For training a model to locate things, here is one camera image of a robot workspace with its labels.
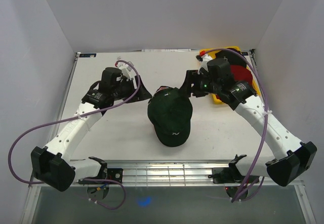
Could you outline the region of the pink baseball cap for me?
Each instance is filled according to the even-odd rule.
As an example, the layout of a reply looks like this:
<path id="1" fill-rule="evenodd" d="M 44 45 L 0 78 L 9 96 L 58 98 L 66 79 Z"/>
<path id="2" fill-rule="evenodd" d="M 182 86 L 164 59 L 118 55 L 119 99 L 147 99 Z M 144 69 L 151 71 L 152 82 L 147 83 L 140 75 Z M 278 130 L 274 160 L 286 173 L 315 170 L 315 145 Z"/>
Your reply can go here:
<path id="1" fill-rule="evenodd" d="M 157 94 L 158 92 L 161 92 L 162 90 L 166 90 L 166 89 L 170 89 L 170 87 L 169 87 L 169 86 L 160 86 L 160 87 L 156 90 L 155 94 Z"/>

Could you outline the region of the dark green baseball cap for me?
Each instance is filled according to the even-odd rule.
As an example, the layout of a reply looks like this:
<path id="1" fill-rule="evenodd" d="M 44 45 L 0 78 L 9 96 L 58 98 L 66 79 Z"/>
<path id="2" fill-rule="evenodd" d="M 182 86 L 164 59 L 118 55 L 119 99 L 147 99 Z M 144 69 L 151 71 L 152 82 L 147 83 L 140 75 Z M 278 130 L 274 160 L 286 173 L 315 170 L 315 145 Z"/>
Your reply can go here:
<path id="1" fill-rule="evenodd" d="M 167 147 L 178 147 L 187 141 L 192 113 L 189 98 L 180 95 L 176 87 L 154 93 L 147 106 L 147 116 L 156 136 Z"/>

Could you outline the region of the red baseball cap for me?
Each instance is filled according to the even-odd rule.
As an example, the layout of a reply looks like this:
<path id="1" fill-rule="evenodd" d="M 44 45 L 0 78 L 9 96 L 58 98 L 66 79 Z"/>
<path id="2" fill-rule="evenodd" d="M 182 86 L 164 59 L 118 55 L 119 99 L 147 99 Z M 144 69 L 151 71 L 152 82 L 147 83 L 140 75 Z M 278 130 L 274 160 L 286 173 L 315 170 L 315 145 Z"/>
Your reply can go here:
<path id="1" fill-rule="evenodd" d="M 240 65 L 230 65 L 230 68 L 234 76 L 234 80 L 236 81 L 243 80 L 246 81 L 249 85 L 252 85 L 253 76 L 250 70 Z"/>

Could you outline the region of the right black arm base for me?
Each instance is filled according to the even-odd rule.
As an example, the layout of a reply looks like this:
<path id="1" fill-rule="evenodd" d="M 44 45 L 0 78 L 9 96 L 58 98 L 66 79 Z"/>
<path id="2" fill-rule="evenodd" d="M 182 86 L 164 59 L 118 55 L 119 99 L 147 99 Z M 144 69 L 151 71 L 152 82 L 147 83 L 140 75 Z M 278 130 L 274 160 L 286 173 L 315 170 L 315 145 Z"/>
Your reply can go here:
<path id="1" fill-rule="evenodd" d="M 208 178 L 212 179 L 214 184 L 241 184 L 245 176 L 229 167 L 215 167 Z"/>

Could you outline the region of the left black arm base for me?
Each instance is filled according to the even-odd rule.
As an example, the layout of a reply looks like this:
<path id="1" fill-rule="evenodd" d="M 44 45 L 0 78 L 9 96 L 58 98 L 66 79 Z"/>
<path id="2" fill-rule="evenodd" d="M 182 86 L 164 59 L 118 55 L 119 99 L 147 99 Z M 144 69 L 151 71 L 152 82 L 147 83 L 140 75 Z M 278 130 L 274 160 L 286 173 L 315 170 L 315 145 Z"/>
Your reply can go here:
<path id="1" fill-rule="evenodd" d="M 100 181 L 100 179 L 105 180 L 112 180 L 115 182 L 122 183 L 123 182 L 123 173 L 124 170 L 122 168 L 108 168 L 102 172 L 101 176 L 96 177 L 88 177 L 91 180 L 78 180 L 77 183 L 81 185 L 88 185 L 88 184 L 107 184 L 107 182 Z"/>

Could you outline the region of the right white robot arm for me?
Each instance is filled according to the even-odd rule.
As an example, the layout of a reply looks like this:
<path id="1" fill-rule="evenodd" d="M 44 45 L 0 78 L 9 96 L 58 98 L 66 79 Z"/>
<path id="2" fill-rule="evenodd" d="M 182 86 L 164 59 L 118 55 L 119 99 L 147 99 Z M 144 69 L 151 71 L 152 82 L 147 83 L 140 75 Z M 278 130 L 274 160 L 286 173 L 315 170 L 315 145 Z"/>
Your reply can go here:
<path id="1" fill-rule="evenodd" d="M 198 70 L 187 70 L 180 91 L 187 97 L 204 97 L 215 94 L 234 112 L 243 117 L 271 149 L 274 159 L 252 162 L 253 170 L 243 166 L 246 156 L 231 161 L 229 177 L 241 182 L 247 175 L 271 178 L 285 187 L 309 169 L 316 155 L 313 142 L 302 142 L 290 133 L 268 110 L 246 80 L 236 80 L 230 63 L 223 59 L 204 62 Z"/>

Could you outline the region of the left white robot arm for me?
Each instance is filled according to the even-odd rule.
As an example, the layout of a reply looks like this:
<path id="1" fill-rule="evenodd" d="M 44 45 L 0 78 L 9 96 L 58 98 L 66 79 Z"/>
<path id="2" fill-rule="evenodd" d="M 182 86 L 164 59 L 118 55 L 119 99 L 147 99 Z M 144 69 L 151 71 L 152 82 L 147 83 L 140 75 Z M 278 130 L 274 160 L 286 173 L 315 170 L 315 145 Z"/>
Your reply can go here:
<path id="1" fill-rule="evenodd" d="M 150 98 L 132 64 L 118 61 L 114 67 L 105 68 L 101 79 L 82 98 L 73 120 L 43 148 L 32 150 L 33 176 L 61 192 L 77 181 L 104 182 L 108 178 L 107 163 L 96 157 L 72 160 L 74 151 L 105 112 L 116 107 L 115 101 L 133 103 Z"/>

